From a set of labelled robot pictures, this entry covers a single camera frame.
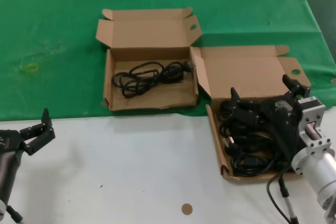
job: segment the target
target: small round dot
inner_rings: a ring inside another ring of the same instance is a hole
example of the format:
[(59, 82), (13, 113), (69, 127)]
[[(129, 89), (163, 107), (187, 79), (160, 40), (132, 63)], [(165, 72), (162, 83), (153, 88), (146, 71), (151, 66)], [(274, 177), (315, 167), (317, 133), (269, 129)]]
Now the small round dot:
[(184, 204), (182, 206), (182, 213), (190, 215), (193, 212), (193, 207), (190, 204)]

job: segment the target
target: cardboard box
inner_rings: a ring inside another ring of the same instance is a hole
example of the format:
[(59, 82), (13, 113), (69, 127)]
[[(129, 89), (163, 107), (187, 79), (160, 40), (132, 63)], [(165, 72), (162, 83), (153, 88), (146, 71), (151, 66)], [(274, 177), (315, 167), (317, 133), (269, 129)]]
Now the cardboard box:
[(225, 179), (261, 181), (274, 174), (257, 177), (236, 177), (226, 155), (216, 113), (220, 104), (231, 98), (234, 87), (242, 99), (262, 100), (285, 94), (282, 82), (286, 73), (290, 78), (310, 86), (310, 82), (295, 58), (282, 57), (289, 52), (287, 46), (238, 46), (192, 48), (199, 84), (211, 96), (212, 105), (206, 106), (220, 172)]
[[(115, 73), (128, 72), (146, 61), (168, 65), (172, 61), (191, 60), (190, 46), (202, 35), (191, 8), (157, 10), (108, 10), (100, 19), (96, 38), (110, 49), (106, 55), (104, 99), (111, 111), (166, 109), (196, 106), (196, 73), (184, 73), (174, 84), (158, 84), (143, 95), (126, 99), (112, 85)], [(153, 66), (141, 68), (141, 71)]]

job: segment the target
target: silver cylinder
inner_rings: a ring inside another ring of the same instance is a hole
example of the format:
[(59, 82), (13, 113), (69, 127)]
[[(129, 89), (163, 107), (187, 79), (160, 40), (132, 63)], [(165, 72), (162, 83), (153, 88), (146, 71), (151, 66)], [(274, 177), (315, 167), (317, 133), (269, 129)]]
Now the silver cylinder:
[(0, 221), (2, 221), (2, 219), (4, 218), (5, 216), (5, 213), (6, 213), (6, 204), (3, 203), (2, 200), (0, 200)]
[(336, 191), (336, 162), (331, 154), (324, 152), (310, 155), (302, 163), (302, 172), (317, 194), (320, 204)]
[(314, 128), (314, 123), (307, 123), (306, 127), (304, 127), (304, 131), (312, 140), (321, 139), (321, 136)]

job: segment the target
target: box flap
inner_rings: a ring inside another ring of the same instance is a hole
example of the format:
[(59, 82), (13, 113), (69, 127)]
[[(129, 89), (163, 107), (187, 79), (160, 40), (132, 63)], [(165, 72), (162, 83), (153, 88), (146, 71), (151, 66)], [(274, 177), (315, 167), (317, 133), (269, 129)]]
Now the box flap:
[(219, 165), (219, 169), (221, 171), (221, 174), (224, 173), (224, 170), (226, 173), (229, 173), (228, 165), (226, 162), (225, 155), (223, 153), (223, 146), (221, 145), (221, 142), (219, 141), (219, 132), (217, 128), (217, 123), (216, 123), (216, 116), (211, 110), (210, 106), (207, 104), (206, 106), (206, 112), (208, 114), (208, 119), (211, 127), (211, 132), (213, 135), (214, 139), (214, 144), (215, 144), (215, 149), (216, 149), (216, 156), (217, 156), (217, 161)]
[[(242, 98), (282, 95), (288, 91), (282, 82), (285, 73), (302, 84), (309, 83), (295, 58), (277, 57), (288, 51), (288, 46), (205, 47), (199, 52), (193, 50), (199, 84), (213, 101), (230, 98), (231, 87)], [(298, 69), (300, 74), (292, 74), (294, 69)]]
[(96, 38), (111, 48), (189, 47), (202, 31), (192, 9), (103, 10)]
[(191, 16), (191, 7), (184, 9), (152, 9), (152, 10), (109, 10), (102, 11), (105, 18), (115, 21), (146, 19), (182, 19)]
[(114, 75), (115, 60), (111, 55), (111, 51), (106, 52), (105, 78), (104, 78), (104, 94), (107, 107), (112, 108), (113, 92), (112, 92), (112, 76)]

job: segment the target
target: green tablecloth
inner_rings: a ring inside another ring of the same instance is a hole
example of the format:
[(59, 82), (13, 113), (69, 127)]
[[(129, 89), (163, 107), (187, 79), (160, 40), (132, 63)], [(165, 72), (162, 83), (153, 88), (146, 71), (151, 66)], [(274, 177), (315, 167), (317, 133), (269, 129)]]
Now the green tablecloth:
[[(335, 105), (336, 65), (306, 0), (0, 0), (0, 120), (148, 114), (101, 106), (105, 51), (95, 39), (103, 8), (191, 6), (203, 31), (199, 46), (287, 44), (312, 83)], [(201, 95), (194, 109), (205, 115)]]

